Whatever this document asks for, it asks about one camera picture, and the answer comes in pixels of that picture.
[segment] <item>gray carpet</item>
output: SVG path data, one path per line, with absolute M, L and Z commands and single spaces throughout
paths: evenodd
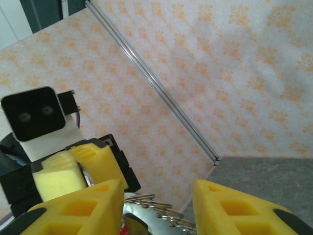
M 313 159 L 225 157 L 208 180 L 284 206 L 313 227 Z M 192 203 L 184 215 L 195 221 Z

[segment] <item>yellow plastic part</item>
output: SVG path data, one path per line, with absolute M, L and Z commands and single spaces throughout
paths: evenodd
M 67 151 L 41 163 L 43 169 L 33 173 L 33 179 L 44 202 L 87 187 L 77 162 Z
M 124 205 L 119 179 L 35 205 L 47 211 L 22 235 L 118 235 Z
M 272 211 L 288 209 L 210 181 L 195 181 L 193 206 L 198 235 L 297 234 Z
M 108 145 L 99 148 L 93 143 L 87 143 L 68 151 L 91 175 L 95 184 L 110 179 L 120 179 L 124 189 L 128 188 L 124 175 Z

